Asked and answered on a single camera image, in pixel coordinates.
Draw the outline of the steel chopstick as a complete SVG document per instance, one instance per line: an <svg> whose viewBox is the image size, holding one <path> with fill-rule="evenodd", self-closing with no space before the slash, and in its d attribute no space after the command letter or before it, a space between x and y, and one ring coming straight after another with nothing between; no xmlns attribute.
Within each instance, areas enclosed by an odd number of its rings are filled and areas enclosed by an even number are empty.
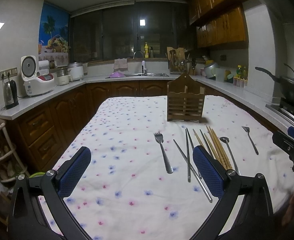
<svg viewBox="0 0 294 240"><path fill-rule="evenodd" d="M176 142L176 140L173 140L178 151L180 152L180 154L182 155L183 159L185 160L185 162L187 163L187 169L188 169L188 173L192 173L196 179L196 181L199 183L202 191L204 192L207 200L212 203L213 199L210 195L210 193L208 192L208 190L206 189L206 187L204 186L204 183L202 181L202 179L200 178L200 176L198 175L198 173L195 171L195 169L193 168L193 166L191 165L190 161L187 159L187 156L184 154L184 152L182 151L182 149L180 148L180 146L178 145L178 143Z"/></svg>
<svg viewBox="0 0 294 240"><path fill-rule="evenodd" d="M188 139L187 131L185 131L185 133L186 133L186 149L187 149L187 173L188 173L188 183L190 183L191 182L191 168L190 168L189 139Z"/></svg>
<svg viewBox="0 0 294 240"><path fill-rule="evenodd" d="M191 139L191 136L190 136L190 133L189 133L188 128L186 128L186 131L187 131L188 139L189 139L190 144L191 144L191 148L192 148L192 150L194 150L194 144L193 144L193 141ZM197 173L198 173L199 179L202 179L202 176L201 176L200 172L197 171Z"/></svg>

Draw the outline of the gas stove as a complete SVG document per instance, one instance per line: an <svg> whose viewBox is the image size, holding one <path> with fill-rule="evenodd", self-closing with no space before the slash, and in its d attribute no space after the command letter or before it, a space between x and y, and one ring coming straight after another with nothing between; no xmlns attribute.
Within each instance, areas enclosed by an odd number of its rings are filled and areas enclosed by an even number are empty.
<svg viewBox="0 0 294 240"><path fill-rule="evenodd" d="M286 119L294 126L294 103L285 98L280 99L279 104L266 104L266 107Z"/></svg>

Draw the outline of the small steel fork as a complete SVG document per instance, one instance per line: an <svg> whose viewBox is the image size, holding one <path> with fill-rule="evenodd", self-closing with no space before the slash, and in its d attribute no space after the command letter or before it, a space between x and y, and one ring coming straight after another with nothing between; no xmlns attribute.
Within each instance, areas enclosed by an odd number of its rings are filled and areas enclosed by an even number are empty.
<svg viewBox="0 0 294 240"><path fill-rule="evenodd" d="M250 140L250 142L251 142L251 144L253 146L253 149L254 149L256 155L259 155L259 151L257 150L256 145L254 144L254 142L253 142L253 140L252 140L252 138L250 136L250 128L247 127L247 126L242 126L242 128L246 131L246 133L248 135L248 138L249 138L249 140Z"/></svg>

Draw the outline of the black wok with lid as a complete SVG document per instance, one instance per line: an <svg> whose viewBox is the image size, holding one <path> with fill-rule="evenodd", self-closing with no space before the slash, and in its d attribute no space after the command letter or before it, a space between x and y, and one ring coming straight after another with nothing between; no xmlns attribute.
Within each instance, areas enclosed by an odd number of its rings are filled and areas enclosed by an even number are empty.
<svg viewBox="0 0 294 240"><path fill-rule="evenodd" d="M284 63L283 65L289 68L294 73L294 70L291 66L289 66L286 63ZM255 67L255 69L271 77L275 83L278 83L280 85L281 93L283 94L285 99L287 99L288 101L294 102L294 78L287 77L287 76L277 77L273 75L269 70L266 70L261 67Z"/></svg>

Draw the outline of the white storage shelf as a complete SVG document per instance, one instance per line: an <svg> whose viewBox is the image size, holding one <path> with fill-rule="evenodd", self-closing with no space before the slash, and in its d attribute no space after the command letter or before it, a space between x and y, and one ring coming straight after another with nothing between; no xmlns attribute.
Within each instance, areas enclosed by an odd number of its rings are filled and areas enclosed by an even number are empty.
<svg viewBox="0 0 294 240"><path fill-rule="evenodd" d="M14 184L19 175L28 175L11 141L5 120L0 119L0 222L8 224L9 206Z"/></svg>

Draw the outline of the yellow oil bottle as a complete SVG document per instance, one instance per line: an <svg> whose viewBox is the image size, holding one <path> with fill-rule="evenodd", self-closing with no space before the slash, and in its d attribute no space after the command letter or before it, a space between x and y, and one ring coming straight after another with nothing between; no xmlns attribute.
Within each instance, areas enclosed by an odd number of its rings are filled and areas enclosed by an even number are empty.
<svg viewBox="0 0 294 240"><path fill-rule="evenodd" d="M239 78L239 79L242 79L242 78L243 78L243 69L242 69L242 65L238 65L238 66L237 66L236 77Z"/></svg>

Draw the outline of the lower wooden cabinets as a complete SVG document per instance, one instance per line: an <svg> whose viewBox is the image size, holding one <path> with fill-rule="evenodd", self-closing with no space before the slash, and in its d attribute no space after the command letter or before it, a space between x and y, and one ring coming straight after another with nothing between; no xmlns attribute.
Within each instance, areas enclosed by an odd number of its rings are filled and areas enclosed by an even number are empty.
<svg viewBox="0 0 294 240"><path fill-rule="evenodd" d="M89 83L33 107L9 122L19 154L31 171L53 166L108 98L161 96L167 80Z"/></svg>

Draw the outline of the wooden cabinets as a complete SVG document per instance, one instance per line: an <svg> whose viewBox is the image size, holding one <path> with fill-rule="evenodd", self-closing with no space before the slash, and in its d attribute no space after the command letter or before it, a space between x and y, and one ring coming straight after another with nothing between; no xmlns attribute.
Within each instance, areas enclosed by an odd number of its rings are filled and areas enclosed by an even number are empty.
<svg viewBox="0 0 294 240"><path fill-rule="evenodd" d="M167 80L89 83L33 107L9 122L19 154L31 171L53 166L108 98L161 96Z"/></svg>
<svg viewBox="0 0 294 240"><path fill-rule="evenodd" d="M248 0L186 0L188 33L193 50L247 49L248 30L243 3Z"/></svg>

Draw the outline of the floral white tablecloth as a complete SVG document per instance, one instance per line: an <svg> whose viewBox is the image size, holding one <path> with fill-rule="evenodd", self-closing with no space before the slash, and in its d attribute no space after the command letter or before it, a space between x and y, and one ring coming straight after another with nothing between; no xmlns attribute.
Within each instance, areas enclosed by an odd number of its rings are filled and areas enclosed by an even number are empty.
<svg viewBox="0 0 294 240"><path fill-rule="evenodd" d="M91 150L91 163L65 203L93 239L189 239L215 203L210 203L174 139L186 152L186 128L197 145L210 126L228 137L243 176L266 177L274 211L294 191L294 172L288 155L272 142L272 133L251 115L220 96L204 102L204 123L168 121L167 98L116 97L105 100L55 163L59 168L81 146ZM250 128L250 136L242 126ZM168 174L155 133L173 169Z"/></svg>

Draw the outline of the wooden utensil holder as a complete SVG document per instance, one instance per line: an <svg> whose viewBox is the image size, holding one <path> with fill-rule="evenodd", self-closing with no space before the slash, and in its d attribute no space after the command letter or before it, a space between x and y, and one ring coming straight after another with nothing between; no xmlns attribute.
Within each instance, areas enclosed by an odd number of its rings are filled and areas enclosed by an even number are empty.
<svg viewBox="0 0 294 240"><path fill-rule="evenodd" d="M202 121L206 89L187 73L167 83L167 120Z"/></svg>

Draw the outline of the large steel fork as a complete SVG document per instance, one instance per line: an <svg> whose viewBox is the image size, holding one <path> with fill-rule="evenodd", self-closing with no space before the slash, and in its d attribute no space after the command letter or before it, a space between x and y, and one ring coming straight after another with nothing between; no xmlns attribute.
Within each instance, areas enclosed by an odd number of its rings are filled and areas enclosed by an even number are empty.
<svg viewBox="0 0 294 240"><path fill-rule="evenodd" d="M164 160L164 165L165 165L165 169L166 169L166 172L168 174L172 174L173 173L173 169L170 165L170 161L168 160L168 156L167 154L165 153L165 149L163 147L163 134L158 132L158 133L155 133L154 134L154 137L155 137L155 140L159 143L160 145L160 148L161 148L161 151L162 151L162 155L163 155L163 160Z"/></svg>

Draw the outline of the white rice cooker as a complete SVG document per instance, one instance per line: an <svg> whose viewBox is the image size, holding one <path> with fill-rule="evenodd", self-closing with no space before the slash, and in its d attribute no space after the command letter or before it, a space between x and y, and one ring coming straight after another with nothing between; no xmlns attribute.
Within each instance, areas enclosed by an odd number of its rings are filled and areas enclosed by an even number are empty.
<svg viewBox="0 0 294 240"><path fill-rule="evenodd" d="M38 96L54 90L54 77L49 73L48 60L38 61L33 55L21 58L21 77L27 96Z"/></svg>

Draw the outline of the small white cooker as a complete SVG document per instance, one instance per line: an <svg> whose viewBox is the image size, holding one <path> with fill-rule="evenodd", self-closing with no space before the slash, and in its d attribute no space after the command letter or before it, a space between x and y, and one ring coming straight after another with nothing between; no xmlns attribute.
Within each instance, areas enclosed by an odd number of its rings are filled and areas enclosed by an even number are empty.
<svg viewBox="0 0 294 240"><path fill-rule="evenodd" d="M70 75L67 68L60 68L57 71L57 84L58 86L68 85L70 82Z"/></svg>

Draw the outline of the white pot with lid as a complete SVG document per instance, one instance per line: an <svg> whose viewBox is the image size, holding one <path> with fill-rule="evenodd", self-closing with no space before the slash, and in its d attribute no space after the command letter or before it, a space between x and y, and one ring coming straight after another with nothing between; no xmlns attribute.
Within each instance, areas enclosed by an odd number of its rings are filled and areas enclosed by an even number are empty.
<svg viewBox="0 0 294 240"><path fill-rule="evenodd" d="M84 77L83 65L81 62L73 62L67 66L70 82L79 81Z"/></svg>

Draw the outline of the purple basin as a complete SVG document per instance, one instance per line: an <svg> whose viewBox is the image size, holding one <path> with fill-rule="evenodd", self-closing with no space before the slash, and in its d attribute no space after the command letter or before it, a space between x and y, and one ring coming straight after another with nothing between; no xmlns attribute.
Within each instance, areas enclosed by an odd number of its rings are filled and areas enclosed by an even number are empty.
<svg viewBox="0 0 294 240"><path fill-rule="evenodd" d="M109 76L109 78L121 78L121 77L125 77L125 75L121 72L114 72Z"/></svg>

